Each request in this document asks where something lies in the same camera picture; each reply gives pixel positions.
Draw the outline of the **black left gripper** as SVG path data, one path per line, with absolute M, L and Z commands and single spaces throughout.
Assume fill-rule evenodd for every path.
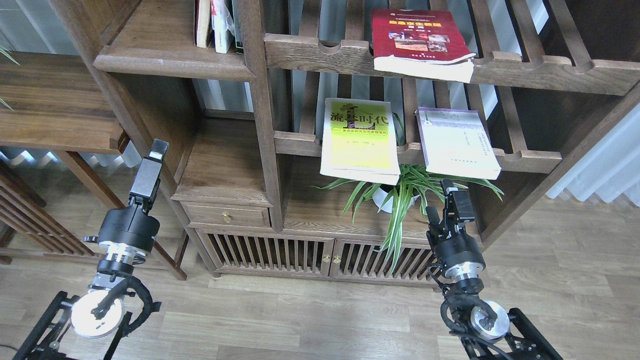
M 142 158 L 141 165 L 129 191 L 129 206 L 123 209 L 111 209 L 97 236 L 86 236 L 86 243 L 97 243 L 101 247 L 124 244 L 144 251 L 147 255 L 153 250 L 160 222 L 144 211 L 153 208 L 160 184 L 160 172 L 169 143 L 154 139 L 150 153 Z

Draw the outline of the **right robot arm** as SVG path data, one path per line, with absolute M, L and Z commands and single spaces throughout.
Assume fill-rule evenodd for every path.
M 484 301 L 480 272 L 486 267 L 478 242 L 467 234 L 475 220 L 471 198 L 444 178 L 442 213 L 427 207 L 427 239 L 434 267 L 451 283 L 439 283 L 444 296 L 439 308 L 451 335 L 461 340 L 471 360 L 559 360 L 560 354 L 521 310 L 506 311 L 495 301 Z

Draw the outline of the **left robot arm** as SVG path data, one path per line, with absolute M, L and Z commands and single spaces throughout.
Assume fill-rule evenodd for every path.
M 65 360 L 67 355 L 59 350 L 60 342 L 73 328 L 83 338 L 113 334 L 103 356 L 110 360 L 121 339 L 160 310 L 162 303 L 153 301 L 150 291 L 133 271 L 135 265 L 144 264 L 156 243 L 160 223 L 149 212 L 157 197 L 168 148 L 166 141 L 154 139 L 132 183 L 128 206 L 109 210 L 98 235 L 83 239 L 106 250 L 87 293 L 68 297 L 65 291 L 58 292 L 14 359 Z

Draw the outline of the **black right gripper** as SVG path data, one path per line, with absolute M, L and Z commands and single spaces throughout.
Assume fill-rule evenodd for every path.
M 448 280 L 478 278 L 486 263 L 478 242 L 465 229 L 468 223 L 476 220 L 471 198 L 449 178 L 443 178 L 440 183 L 445 194 L 442 221 L 436 207 L 425 208 L 429 221 L 427 237 L 436 262 Z

